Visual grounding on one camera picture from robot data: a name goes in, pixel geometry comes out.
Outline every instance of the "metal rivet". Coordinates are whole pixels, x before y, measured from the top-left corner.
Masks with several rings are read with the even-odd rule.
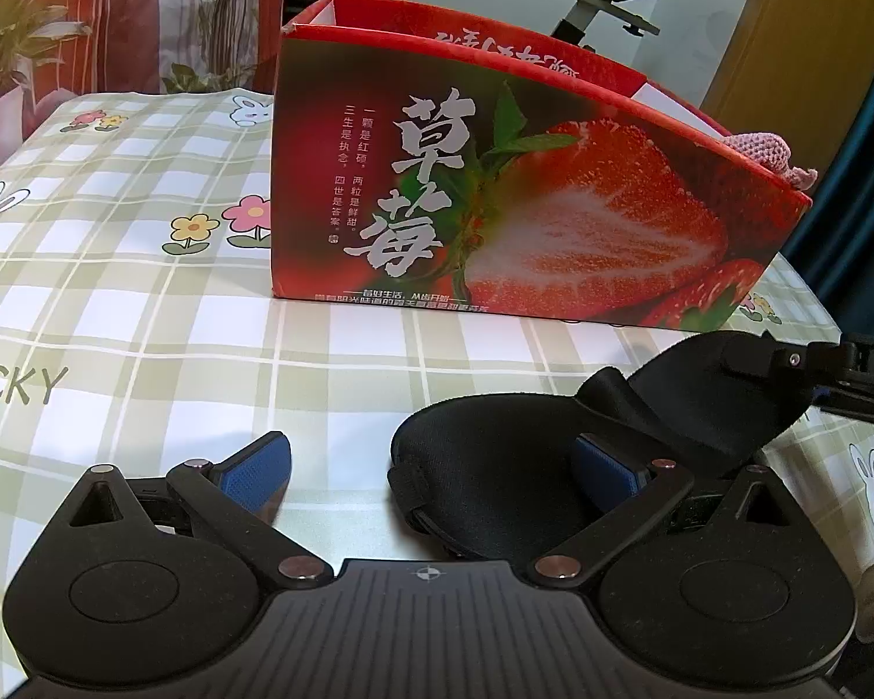
[[[287,557],[279,563],[279,572],[285,578],[294,578],[296,581],[313,581],[324,572],[323,560],[309,555],[294,555]]]
[[[573,557],[550,555],[534,563],[534,569],[544,578],[576,578],[583,566]]]

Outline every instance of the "table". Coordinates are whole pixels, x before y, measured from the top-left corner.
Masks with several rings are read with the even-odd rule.
[[[407,415],[474,393],[570,395],[600,367],[631,373],[684,336],[271,299],[268,250],[229,242],[223,218],[269,195],[271,123],[238,125],[239,95],[271,103],[242,90],[80,97],[0,169],[0,197],[29,191],[0,212],[0,601],[86,467],[161,475],[269,429],[294,457],[279,529],[335,569],[426,558],[434,548],[387,492]],[[199,213],[206,238],[172,238],[192,233],[175,218]],[[782,257],[726,327],[839,338]],[[874,559],[872,449],[874,427],[811,410],[764,452],[850,578]],[[21,677],[0,620],[0,696]]]

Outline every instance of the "strawberry box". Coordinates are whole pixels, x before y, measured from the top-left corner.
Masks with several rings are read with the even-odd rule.
[[[641,73],[406,1],[288,24],[273,124],[290,299],[710,331],[811,204]]]

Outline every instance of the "pink knitted object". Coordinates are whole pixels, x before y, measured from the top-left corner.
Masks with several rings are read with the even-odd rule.
[[[790,147],[777,134],[735,134],[725,137],[723,144],[760,163],[801,192],[809,189],[819,177],[813,168],[790,167]]]

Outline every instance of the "sliced strawberry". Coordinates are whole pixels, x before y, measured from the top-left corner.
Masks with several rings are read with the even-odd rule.
[[[750,170],[718,160],[683,162],[679,173],[723,219],[736,252],[773,252],[783,246],[811,200],[801,192],[759,179]]]
[[[729,260],[664,299],[641,325],[715,331],[740,305],[763,272],[764,267],[753,260]]]
[[[484,244],[466,263],[473,303],[585,319],[673,291],[723,258],[723,224],[640,128],[599,119],[548,133],[579,141],[523,154],[487,191]]]

